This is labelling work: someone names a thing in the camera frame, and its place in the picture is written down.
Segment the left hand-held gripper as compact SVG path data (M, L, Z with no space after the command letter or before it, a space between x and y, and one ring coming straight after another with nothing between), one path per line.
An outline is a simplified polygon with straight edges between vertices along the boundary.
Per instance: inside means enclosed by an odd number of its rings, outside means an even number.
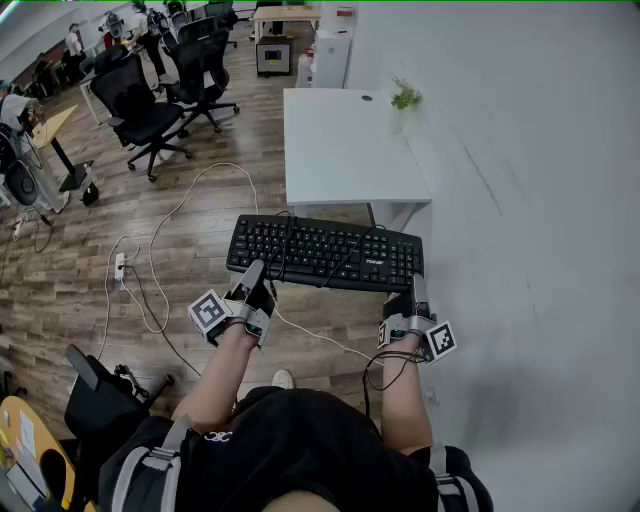
M224 332L231 325L240 324L262 348L275 308L275 301L264 286L264 272L264 262L254 260L234 290L220 297L211 289L188 307L191 321L207 343L217 347Z

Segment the black and white equipment box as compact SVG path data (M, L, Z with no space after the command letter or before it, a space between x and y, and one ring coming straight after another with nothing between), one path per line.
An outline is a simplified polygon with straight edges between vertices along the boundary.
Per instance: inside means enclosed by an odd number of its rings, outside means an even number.
M264 36L256 44L258 76L289 75L292 62L292 39L286 36Z

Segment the white cabinet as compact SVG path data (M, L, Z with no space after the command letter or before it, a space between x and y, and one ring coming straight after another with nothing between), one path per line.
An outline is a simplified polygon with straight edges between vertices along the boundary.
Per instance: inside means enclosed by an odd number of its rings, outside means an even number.
M351 36L346 31L319 29L316 32L311 66L314 88L344 87L350 46Z

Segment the green plant with white flowers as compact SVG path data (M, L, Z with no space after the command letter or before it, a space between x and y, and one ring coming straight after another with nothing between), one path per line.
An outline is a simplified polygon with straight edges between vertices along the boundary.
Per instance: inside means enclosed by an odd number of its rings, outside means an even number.
M391 76L395 89L391 97L391 105L397 111L415 109L422 102L422 93L414 88L406 79Z

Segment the light wooden desk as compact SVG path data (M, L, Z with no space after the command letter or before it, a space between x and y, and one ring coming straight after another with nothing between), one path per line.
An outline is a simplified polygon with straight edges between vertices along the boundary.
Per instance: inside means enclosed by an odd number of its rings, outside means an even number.
M263 24L273 22L308 22L316 30L321 20L321 9L314 6L262 6L253 15L255 42L263 37Z

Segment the person's right forearm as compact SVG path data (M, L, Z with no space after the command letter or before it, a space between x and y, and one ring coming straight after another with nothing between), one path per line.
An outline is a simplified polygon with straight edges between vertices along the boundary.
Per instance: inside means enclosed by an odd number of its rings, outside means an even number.
M432 428L421 394L416 363L383 359L381 435L385 444L405 455L432 446Z

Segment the person's black clothing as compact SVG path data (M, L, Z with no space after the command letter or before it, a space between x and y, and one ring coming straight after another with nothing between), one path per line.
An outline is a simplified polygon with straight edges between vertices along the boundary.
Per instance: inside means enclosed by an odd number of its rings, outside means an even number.
M433 442L405 455L385 444L381 415L306 388L253 389L206 433L190 418L145 420L102 466L99 506L158 510L170 472L174 512L494 511L463 451Z

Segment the yellow standing desk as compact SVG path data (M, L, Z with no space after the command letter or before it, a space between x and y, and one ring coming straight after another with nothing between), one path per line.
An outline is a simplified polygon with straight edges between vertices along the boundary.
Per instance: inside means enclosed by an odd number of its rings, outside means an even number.
M64 149L62 148L56 137L57 133L70 119L72 113L77 108L77 105L73 105L53 115L44 123L39 123L33 130L35 146L38 149L42 149L46 146L51 146L55 151L58 159L63 164L65 170L67 171L65 179L60 185L60 192L69 192L78 189L87 177L87 170L89 170L94 165L93 159L82 161L78 164L73 164L66 155Z

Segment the round yellow table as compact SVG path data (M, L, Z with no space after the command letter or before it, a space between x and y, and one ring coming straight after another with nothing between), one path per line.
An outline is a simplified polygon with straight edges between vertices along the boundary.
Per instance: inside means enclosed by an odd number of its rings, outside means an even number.
M69 510L75 481L73 463L34 409L17 396L6 397L0 404L0 432L4 434L3 446L14 454L29 455L37 463L47 450L63 457L65 487L61 502L63 509Z

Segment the person's left forearm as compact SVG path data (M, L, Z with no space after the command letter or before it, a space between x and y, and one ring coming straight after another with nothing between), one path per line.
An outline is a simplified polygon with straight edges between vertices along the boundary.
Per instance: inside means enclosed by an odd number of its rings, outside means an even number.
M257 347L243 323L230 323L215 348L199 380L175 409L171 419L187 415L199 433L225 425L246 373L251 352Z

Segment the black mesh office chair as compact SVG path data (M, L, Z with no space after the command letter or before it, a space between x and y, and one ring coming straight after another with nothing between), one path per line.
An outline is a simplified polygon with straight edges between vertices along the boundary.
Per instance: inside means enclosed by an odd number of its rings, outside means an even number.
M135 169L134 162L147 155L147 177L150 182L155 182L152 168L160 151L180 152L187 159L192 157L188 149L169 142L175 137L183 139L189 135L185 128L174 127L184 109L156 99L137 53L129 51L123 44L100 53L94 62L94 77L89 88L106 107L110 114L108 125L121 144L141 149L127 161L131 171Z
M177 76L163 75L160 86L169 103L184 104L190 115L181 126L184 129L199 116L205 116L216 133L221 128L211 111L240 109L234 102L220 102L229 84L229 73L224 67L224 53L229 42L229 28L221 24L221 17L213 16L183 25L178 39L171 33L162 36L165 54L173 61Z

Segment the black keyboard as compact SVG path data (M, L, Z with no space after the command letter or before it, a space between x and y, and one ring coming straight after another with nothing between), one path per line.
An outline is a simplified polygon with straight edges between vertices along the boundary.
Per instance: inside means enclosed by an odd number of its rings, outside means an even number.
M414 273L424 274L419 237L380 225L303 218L241 215L226 267L243 273L254 260L274 281L317 288L406 293Z

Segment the white table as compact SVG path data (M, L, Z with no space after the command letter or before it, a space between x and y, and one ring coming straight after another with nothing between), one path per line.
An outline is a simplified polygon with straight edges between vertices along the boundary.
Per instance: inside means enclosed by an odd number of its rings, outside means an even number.
M363 101L365 94L373 101ZM432 201L382 93L289 88L283 91L283 119L286 204L295 215L364 204L376 223L401 231Z

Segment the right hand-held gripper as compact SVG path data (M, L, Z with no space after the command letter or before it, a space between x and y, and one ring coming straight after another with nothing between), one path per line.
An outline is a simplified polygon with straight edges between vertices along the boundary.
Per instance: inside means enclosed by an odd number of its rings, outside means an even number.
M379 350L415 334L419 343L411 353L427 364L457 349L456 338L448 321L437 323L430 313L427 287L419 273L412 276L412 296L398 295L383 306L383 321L378 330Z

